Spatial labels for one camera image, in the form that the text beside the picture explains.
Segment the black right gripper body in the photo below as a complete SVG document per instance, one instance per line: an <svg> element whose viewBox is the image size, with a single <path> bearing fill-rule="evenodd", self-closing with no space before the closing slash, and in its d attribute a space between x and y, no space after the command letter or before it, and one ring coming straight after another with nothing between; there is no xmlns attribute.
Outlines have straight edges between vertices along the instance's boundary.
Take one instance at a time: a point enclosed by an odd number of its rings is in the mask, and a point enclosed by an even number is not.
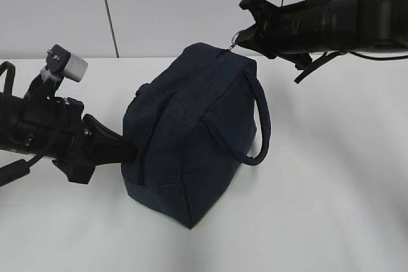
<svg viewBox="0 0 408 272"><path fill-rule="evenodd" d="M309 54L328 51L328 4L310 6L301 1L278 8L276 21L263 24L254 21L272 52L302 61Z"/></svg>

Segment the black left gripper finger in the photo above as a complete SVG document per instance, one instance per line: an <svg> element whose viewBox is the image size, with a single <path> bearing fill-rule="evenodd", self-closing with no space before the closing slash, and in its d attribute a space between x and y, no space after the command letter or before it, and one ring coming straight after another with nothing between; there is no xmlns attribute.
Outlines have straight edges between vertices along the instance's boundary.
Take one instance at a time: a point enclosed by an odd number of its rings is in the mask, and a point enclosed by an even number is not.
<svg viewBox="0 0 408 272"><path fill-rule="evenodd" d="M92 115L83 117L84 159L93 164L133 162L138 149L120 134L105 127Z"/></svg>

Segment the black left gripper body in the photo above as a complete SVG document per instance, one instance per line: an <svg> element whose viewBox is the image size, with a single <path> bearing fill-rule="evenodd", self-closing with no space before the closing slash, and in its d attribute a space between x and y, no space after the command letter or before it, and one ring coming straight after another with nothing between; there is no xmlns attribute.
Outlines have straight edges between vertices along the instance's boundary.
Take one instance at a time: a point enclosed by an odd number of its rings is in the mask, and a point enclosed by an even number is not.
<svg viewBox="0 0 408 272"><path fill-rule="evenodd" d="M87 131L82 112L84 105L77 100L54 97L23 100L22 127L24 148L34 156L22 161L22 176L40 159L49 157L69 182L88 184L95 163L87 161Z"/></svg>

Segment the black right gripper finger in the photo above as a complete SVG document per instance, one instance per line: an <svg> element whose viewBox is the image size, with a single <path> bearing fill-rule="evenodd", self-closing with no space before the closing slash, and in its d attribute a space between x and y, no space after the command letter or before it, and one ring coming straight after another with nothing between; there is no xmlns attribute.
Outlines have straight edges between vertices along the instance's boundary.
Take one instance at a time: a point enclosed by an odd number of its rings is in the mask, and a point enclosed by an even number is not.
<svg viewBox="0 0 408 272"><path fill-rule="evenodd" d="M241 0L239 7L248 10L257 24L273 22L279 18L279 8L267 0Z"/></svg>
<svg viewBox="0 0 408 272"><path fill-rule="evenodd" d="M267 47L264 39L259 34L256 24L238 33L237 45L244 49L255 51L267 59L275 59L277 57L277 55Z"/></svg>

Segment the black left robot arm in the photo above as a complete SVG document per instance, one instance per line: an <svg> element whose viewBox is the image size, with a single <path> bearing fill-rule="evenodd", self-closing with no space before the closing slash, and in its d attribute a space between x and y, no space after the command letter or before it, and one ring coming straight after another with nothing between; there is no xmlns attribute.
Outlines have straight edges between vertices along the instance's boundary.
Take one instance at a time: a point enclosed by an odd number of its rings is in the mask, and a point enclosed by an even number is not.
<svg viewBox="0 0 408 272"><path fill-rule="evenodd" d="M51 159L69 182L88 184L97 166L132 162L137 149L121 135L84 113L81 101L57 97L60 76L44 71L23 98L13 96L16 67L4 61L1 74L1 150L30 155L1 168L1 185L30 173L42 158Z"/></svg>

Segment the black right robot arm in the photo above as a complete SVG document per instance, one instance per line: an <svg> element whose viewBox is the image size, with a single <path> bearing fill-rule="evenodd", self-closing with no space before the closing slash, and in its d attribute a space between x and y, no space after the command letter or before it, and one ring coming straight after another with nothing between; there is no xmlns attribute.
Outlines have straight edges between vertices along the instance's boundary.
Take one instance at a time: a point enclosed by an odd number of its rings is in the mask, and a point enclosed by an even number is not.
<svg viewBox="0 0 408 272"><path fill-rule="evenodd" d="M237 45L305 69L319 52L393 53L407 50L407 0L304 0L278 7L241 0L255 23Z"/></svg>

